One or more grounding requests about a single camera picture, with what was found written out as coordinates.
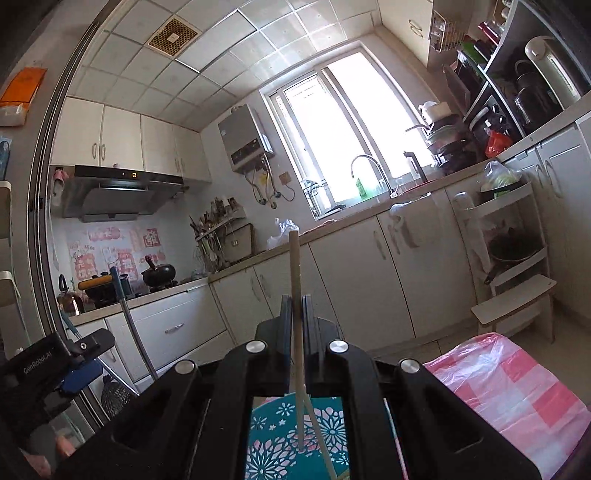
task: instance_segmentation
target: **pink bag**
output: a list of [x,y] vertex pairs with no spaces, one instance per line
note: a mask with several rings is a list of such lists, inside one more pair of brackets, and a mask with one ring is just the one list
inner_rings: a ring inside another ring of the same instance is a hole
[[591,422],[579,398],[523,349],[487,333],[425,364],[549,480]]

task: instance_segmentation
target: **ceiling vent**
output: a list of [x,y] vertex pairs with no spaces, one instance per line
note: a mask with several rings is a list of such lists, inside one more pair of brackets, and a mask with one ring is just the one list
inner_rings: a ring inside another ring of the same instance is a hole
[[175,58],[191,43],[191,40],[200,34],[199,30],[179,17],[172,17],[158,29],[146,45],[167,57]]

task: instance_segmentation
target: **dish rack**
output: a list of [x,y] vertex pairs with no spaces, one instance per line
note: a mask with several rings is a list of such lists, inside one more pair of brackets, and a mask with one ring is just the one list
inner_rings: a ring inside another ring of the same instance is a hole
[[465,20],[448,20],[437,11],[433,11],[431,25],[431,48],[438,52],[452,50],[462,43],[467,34],[469,22]]

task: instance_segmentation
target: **frying pan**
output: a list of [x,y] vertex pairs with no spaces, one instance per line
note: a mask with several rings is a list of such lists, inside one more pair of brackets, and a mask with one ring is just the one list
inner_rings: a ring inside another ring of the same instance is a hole
[[507,267],[517,265],[533,257],[541,249],[542,246],[538,238],[526,233],[516,232],[513,228],[509,228],[507,233],[497,235],[488,246],[495,265],[488,272],[484,285],[489,285]]

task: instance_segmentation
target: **range hood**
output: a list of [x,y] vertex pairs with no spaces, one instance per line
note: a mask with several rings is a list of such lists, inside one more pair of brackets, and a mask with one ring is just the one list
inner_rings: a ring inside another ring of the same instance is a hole
[[187,189],[182,177],[161,173],[86,165],[63,170],[69,178],[62,195],[62,216],[83,222],[151,215]]

